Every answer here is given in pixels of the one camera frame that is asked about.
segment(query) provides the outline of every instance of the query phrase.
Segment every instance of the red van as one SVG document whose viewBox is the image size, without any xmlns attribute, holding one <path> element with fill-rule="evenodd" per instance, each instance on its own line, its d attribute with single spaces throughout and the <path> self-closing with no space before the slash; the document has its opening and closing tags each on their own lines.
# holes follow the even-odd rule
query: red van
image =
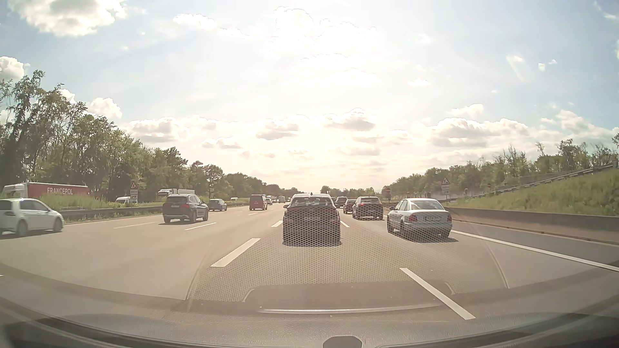
<svg viewBox="0 0 619 348">
<path fill-rule="evenodd" d="M 264 197 L 263 194 L 252 194 L 249 197 L 249 209 L 251 211 L 256 209 L 264 211 L 267 210 L 267 199 Z"/>
</svg>

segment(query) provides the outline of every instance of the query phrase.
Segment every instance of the red car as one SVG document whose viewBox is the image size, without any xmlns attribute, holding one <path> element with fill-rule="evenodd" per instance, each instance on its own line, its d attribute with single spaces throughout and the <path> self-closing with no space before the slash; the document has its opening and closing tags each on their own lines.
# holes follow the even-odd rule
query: red car
<svg viewBox="0 0 619 348">
<path fill-rule="evenodd" d="M 346 203 L 344 203 L 344 206 L 342 207 L 342 210 L 344 211 L 344 214 L 352 213 L 352 206 L 354 204 L 355 204 L 355 200 L 354 199 L 347 199 Z"/>
<path fill-rule="evenodd" d="M 256 209 L 264 211 L 267 210 L 267 199 L 264 197 L 263 194 L 252 194 L 249 197 L 249 209 L 251 211 Z"/>
</svg>

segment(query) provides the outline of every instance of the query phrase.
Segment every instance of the silver sedan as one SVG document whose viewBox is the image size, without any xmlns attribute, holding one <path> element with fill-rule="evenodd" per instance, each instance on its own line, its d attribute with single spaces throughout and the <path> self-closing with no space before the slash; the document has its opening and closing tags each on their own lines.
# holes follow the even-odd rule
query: silver sedan
<svg viewBox="0 0 619 348">
<path fill-rule="evenodd" d="M 389 209 L 387 231 L 406 235 L 447 238 L 451 232 L 451 214 L 435 199 L 406 198 Z"/>
</svg>

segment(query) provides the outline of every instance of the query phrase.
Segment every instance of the distant vehicle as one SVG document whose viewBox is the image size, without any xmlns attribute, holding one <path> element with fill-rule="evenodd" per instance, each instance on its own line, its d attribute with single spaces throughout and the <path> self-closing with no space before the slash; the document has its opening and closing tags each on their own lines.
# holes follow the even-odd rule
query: distant vehicle
<svg viewBox="0 0 619 348">
<path fill-rule="evenodd" d="M 373 217 L 376 220 L 383 220 L 383 204 L 378 197 L 362 196 L 357 197 L 352 206 L 352 218 Z"/>
<path fill-rule="evenodd" d="M 344 206 L 344 204 L 346 203 L 346 200 L 348 199 L 348 197 L 345 196 L 339 196 L 338 198 L 336 198 L 335 200 L 333 200 L 333 203 L 335 203 L 335 207 L 336 208 L 341 208 Z"/>
<path fill-rule="evenodd" d="M 37 199 L 0 199 L 0 216 L 0 234 L 10 231 L 24 237 L 30 231 L 60 232 L 64 227 L 63 216 Z"/>
<path fill-rule="evenodd" d="M 355 204 L 356 199 L 347 199 L 346 203 L 342 207 L 342 211 L 344 214 L 352 213 L 352 206 Z"/>
<path fill-rule="evenodd" d="M 299 245 L 317 241 L 330 245 L 340 243 L 340 214 L 333 201 L 324 193 L 298 193 L 290 204 L 284 204 L 282 219 L 284 245 Z"/>
<path fill-rule="evenodd" d="M 389 208 L 387 231 L 449 237 L 452 229 L 451 214 L 435 199 L 407 198 Z"/>
<path fill-rule="evenodd" d="M 226 211 L 228 210 L 228 204 L 220 198 L 213 198 L 209 200 L 210 211 Z"/>
<path fill-rule="evenodd" d="M 157 192 L 157 196 L 159 197 L 167 197 L 171 194 L 196 194 L 196 190 L 184 188 L 162 188 Z"/>
<path fill-rule="evenodd" d="M 264 211 L 267 210 L 267 199 L 264 197 L 263 194 L 252 194 L 249 197 L 249 209 L 251 211 L 256 209 Z"/>
<path fill-rule="evenodd" d="M 120 204 L 127 204 L 127 203 L 129 203 L 130 200 L 131 200 L 130 196 L 125 196 L 125 197 L 118 197 L 118 198 L 116 198 L 115 202 L 116 203 L 120 203 Z"/>
<path fill-rule="evenodd" d="M 46 194 L 58 196 L 88 196 L 88 186 L 25 182 L 6 185 L 2 193 L 13 198 L 40 198 Z"/>
<path fill-rule="evenodd" d="M 191 193 L 169 195 L 163 203 L 162 211 L 163 221 L 166 224 L 172 219 L 189 220 L 192 224 L 200 217 L 202 221 L 209 219 L 209 207 L 200 200 L 200 197 Z"/>
</svg>

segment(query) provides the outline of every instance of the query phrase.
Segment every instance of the dashed white line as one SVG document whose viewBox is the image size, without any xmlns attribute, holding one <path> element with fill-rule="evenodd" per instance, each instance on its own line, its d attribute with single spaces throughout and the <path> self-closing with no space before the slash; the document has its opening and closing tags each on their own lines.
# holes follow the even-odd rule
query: dashed white line
<svg viewBox="0 0 619 348">
<path fill-rule="evenodd" d="M 192 230 L 194 228 L 199 228 L 199 227 L 204 227 L 204 226 L 212 225 L 212 224 L 216 224 L 216 222 L 211 222 L 210 224 L 206 224 L 206 225 L 200 225 L 200 226 L 195 226 L 195 227 L 191 227 L 191 228 L 186 228 L 185 231 Z"/>
<path fill-rule="evenodd" d="M 404 267 L 404 268 L 400 268 L 400 270 L 406 273 L 406 275 L 411 277 L 415 282 L 419 283 L 419 285 L 424 287 L 432 295 L 436 296 L 436 298 L 441 300 L 441 302 L 446 304 L 449 308 L 455 311 L 463 319 L 465 320 L 475 319 L 475 316 L 473 314 L 469 313 L 466 309 L 462 308 L 459 304 L 454 302 L 454 300 L 452 300 L 451 298 L 447 297 L 444 293 L 440 292 L 437 288 L 428 284 L 428 282 L 426 282 L 420 276 L 413 273 L 410 269 Z"/>
<path fill-rule="evenodd" d="M 542 254 L 546 254 L 546 255 L 551 255 L 551 256 L 556 256 L 558 258 L 562 258 L 562 259 L 566 259 L 566 260 L 571 260 L 571 261 L 576 261 L 576 262 L 580 262 L 580 263 L 584 263 L 584 264 L 588 264 L 590 266 L 595 266 L 595 267 L 600 267 L 600 268 L 605 268 L 605 269 L 609 269 L 611 271 L 615 271 L 615 272 L 619 272 L 619 267 L 615 267 L 615 266 L 611 266 L 609 264 L 604 264 L 604 263 L 599 263 L 599 262 L 595 262 L 595 261 L 591 261 L 591 260 L 586 260 L 586 259 L 581 259 L 581 258 L 575 258 L 574 256 L 570 256 L 570 255 L 564 255 L 564 254 L 559 254 L 559 253 L 554 253 L 552 251 L 548 251 L 548 250 L 543 250 L 543 249 L 538 249 L 538 248 L 532 248 L 530 246 L 525 246 L 525 245 L 520 245 L 520 244 L 515 244 L 515 243 L 510 243 L 508 241 L 503 241 L 503 240 L 498 240 L 498 239 L 493 239 L 493 238 L 488 238 L 488 237 L 484 237 L 484 236 L 479 236 L 479 235 L 472 235 L 470 233 L 466 233 L 466 232 L 460 232 L 460 231 L 455 231 L 455 230 L 451 230 L 454 233 L 458 233 L 461 235 L 465 235 L 465 236 L 469 236 L 469 237 L 475 237 L 475 238 L 479 238 L 479 239 L 483 239 L 483 240 L 488 240 L 488 241 L 493 241 L 495 243 L 500 243 L 500 244 L 504 244 L 504 245 L 509 245 L 509 246 L 513 246 L 516 248 L 520 248 L 520 249 L 525 249 L 525 250 L 530 250 L 530 251 L 536 251 L 538 253 L 542 253 Z"/>
<path fill-rule="evenodd" d="M 249 249 L 252 245 L 254 245 L 259 240 L 260 240 L 260 238 L 252 238 L 252 239 L 246 241 L 241 246 L 239 246 L 238 248 L 232 250 L 229 254 L 227 254 L 226 256 L 222 257 L 221 259 L 219 259 L 219 261 L 217 261 L 216 263 L 214 263 L 214 264 L 212 264 L 210 266 L 211 267 L 225 267 L 225 266 L 228 266 L 228 264 L 230 262 L 234 261 L 234 259 L 239 257 L 240 254 L 244 253 L 247 249 Z"/>
<path fill-rule="evenodd" d="M 135 224 L 135 225 L 127 225 L 127 226 L 119 226 L 119 227 L 114 227 L 114 229 L 116 228 L 125 228 L 125 227 L 133 227 L 133 226 L 141 226 L 141 225 L 148 225 L 148 224 L 156 224 L 159 221 L 153 221 L 153 222 L 144 222 L 143 224 Z"/>
</svg>

